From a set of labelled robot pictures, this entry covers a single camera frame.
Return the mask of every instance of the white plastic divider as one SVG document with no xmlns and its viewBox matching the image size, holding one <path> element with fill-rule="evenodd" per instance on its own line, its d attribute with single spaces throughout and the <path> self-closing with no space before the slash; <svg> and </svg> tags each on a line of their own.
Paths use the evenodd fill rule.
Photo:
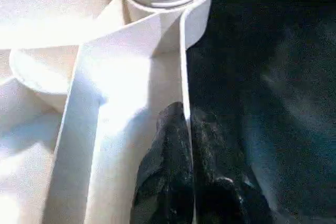
<svg viewBox="0 0 336 224">
<path fill-rule="evenodd" d="M 190 114 L 185 50 L 202 36 L 211 0 L 170 11 L 125 2 L 133 23 L 106 29 L 79 49 L 45 224 L 129 223 L 138 165 L 157 114 L 176 101 Z"/>
<path fill-rule="evenodd" d="M 124 10 L 123 0 L 86 0 L 83 3 L 82 0 L 66 0 L 64 3 L 60 3 L 59 0 L 50 0 L 51 3 L 47 3 L 47 0 L 41 1 L 43 3 L 40 3 L 40 9 L 28 9 L 25 16 L 19 12 L 17 16 L 8 18 L 8 22 L 15 23 L 12 25 L 15 27 L 17 23 L 20 23 L 20 16 L 24 16 L 29 23 L 34 22 L 31 15 L 42 15 L 43 18 L 43 15 L 46 15 L 45 12 L 48 12 L 51 13 L 50 18 L 53 18 L 53 22 L 57 23 L 58 19 L 68 15 L 75 23 L 83 18 L 85 23 L 82 24 L 82 27 L 72 27 L 71 25 L 64 27 L 64 24 L 58 25 L 56 23 L 54 25 L 60 26 L 60 29 L 74 29 L 76 33 L 82 33 L 80 36 L 85 35 L 77 41 L 77 35 L 72 34 L 75 38 L 67 38 L 67 33 L 63 31 L 62 35 L 56 34 L 61 36 L 60 38 L 63 41 L 57 39 L 50 41 L 58 45 L 52 47 L 49 47 L 49 42 L 31 41 L 31 38 L 27 37 L 28 41 L 19 41 L 16 47 L 24 45 L 30 49 L 13 49 L 10 53 L 9 65 L 19 82 L 33 90 L 47 104 L 62 113 L 79 47 L 78 45 L 71 45 L 71 42 L 81 44 L 89 38 L 101 36 L 106 30 L 116 30 L 130 21 L 127 11 Z"/>
<path fill-rule="evenodd" d="M 111 0 L 0 0 L 0 49 L 79 45 Z"/>
</svg>

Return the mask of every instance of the black fabric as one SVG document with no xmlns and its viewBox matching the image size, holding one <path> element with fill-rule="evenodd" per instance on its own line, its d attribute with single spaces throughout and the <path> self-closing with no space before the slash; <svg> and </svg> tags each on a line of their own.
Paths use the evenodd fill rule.
<svg viewBox="0 0 336 224">
<path fill-rule="evenodd" d="M 191 146 L 181 103 L 159 114 L 151 149 L 142 160 L 131 224 L 191 224 L 194 182 Z"/>
<path fill-rule="evenodd" d="M 336 222 L 336 7 L 326 2 L 335 0 L 213 0 L 206 33 L 187 52 L 191 104 L 205 113 L 203 129 L 193 124 L 194 148 L 204 152 L 198 163 L 207 148 L 216 160 L 196 188 L 230 178 L 210 188 L 227 191 L 234 211 L 244 209 L 239 196 L 248 201 L 249 183 L 237 174 L 251 168 L 254 193 L 265 196 L 275 221 Z M 217 209 L 218 201 L 207 204 Z M 241 216 L 268 215 L 247 212 Z"/>
</svg>

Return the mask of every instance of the white plastic surface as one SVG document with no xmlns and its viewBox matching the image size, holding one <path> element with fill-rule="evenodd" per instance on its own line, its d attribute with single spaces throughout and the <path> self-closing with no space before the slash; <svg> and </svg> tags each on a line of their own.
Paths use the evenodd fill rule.
<svg viewBox="0 0 336 224">
<path fill-rule="evenodd" d="M 49 112 L 0 133 L 0 223 L 41 221 L 60 119 Z"/>
<path fill-rule="evenodd" d="M 202 36 L 210 3 L 153 12 L 128 1 L 132 23 L 81 46 L 43 223 L 129 223 L 157 114 L 183 101 L 190 115 L 185 51 Z"/>
<path fill-rule="evenodd" d="M 111 0 L 0 0 L 0 49 L 79 45 Z"/>
<path fill-rule="evenodd" d="M 11 76 L 11 69 L 9 68 L 9 54 L 10 50 L 0 50 L 0 85 Z"/>
<path fill-rule="evenodd" d="M 78 46 L 13 49 L 9 64 L 19 82 L 62 112 L 77 52 Z"/>
</svg>

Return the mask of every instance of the plastic compartment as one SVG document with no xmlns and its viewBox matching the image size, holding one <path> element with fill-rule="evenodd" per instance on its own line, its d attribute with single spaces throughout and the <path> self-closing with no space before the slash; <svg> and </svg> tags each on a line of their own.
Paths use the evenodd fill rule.
<svg viewBox="0 0 336 224">
<path fill-rule="evenodd" d="M 12 50 L 10 68 L 19 82 L 63 112 L 78 46 Z"/>
<path fill-rule="evenodd" d="M 79 45 L 111 0 L 1 0 L 0 49 Z"/>
<path fill-rule="evenodd" d="M 78 45 L 110 3 L 1 0 L 0 223 L 40 223 Z"/>
<path fill-rule="evenodd" d="M 126 3 L 136 21 L 106 30 L 77 56 L 45 224 L 129 223 L 136 173 L 158 113 L 183 101 L 188 123 L 186 49 L 205 31 L 211 0 L 159 12 Z"/>
</svg>

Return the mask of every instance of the white plastic tray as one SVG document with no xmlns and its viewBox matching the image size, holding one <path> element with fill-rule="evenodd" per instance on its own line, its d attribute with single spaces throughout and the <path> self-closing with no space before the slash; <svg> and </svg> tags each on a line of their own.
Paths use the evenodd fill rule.
<svg viewBox="0 0 336 224">
<path fill-rule="evenodd" d="M 13 153 L 0 156 L 0 166 L 20 160 L 12 177 L 4 177 L 10 186 L 0 185 L 16 211 L 13 223 L 128 223 L 138 165 L 154 137 L 157 114 L 183 101 L 187 120 L 190 115 L 185 51 L 203 34 L 211 0 L 173 10 L 133 0 L 99 0 L 99 7 L 90 2 L 81 8 L 80 1 L 88 0 L 66 1 L 66 8 L 51 1 L 58 4 L 51 8 L 56 17 L 71 13 L 71 20 L 84 20 L 79 30 L 50 26 L 53 35 L 38 30 L 19 37 L 14 49 L 13 37 L 0 45 L 7 65 L 0 72 L 0 133 L 4 150 Z M 48 18 L 44 3 L 38 10 Z M 25 8 L 37 22 L 37 13 Z M 15 6 L 5 10 L 14 12 Z M 0 27 L 12 22 L 23 29 L 19 21 L 8 16 Z M 73 34 L 54 33 L 66 29 Z M 52 84 L 54 72 L 67 87 Z"/>
</svg>

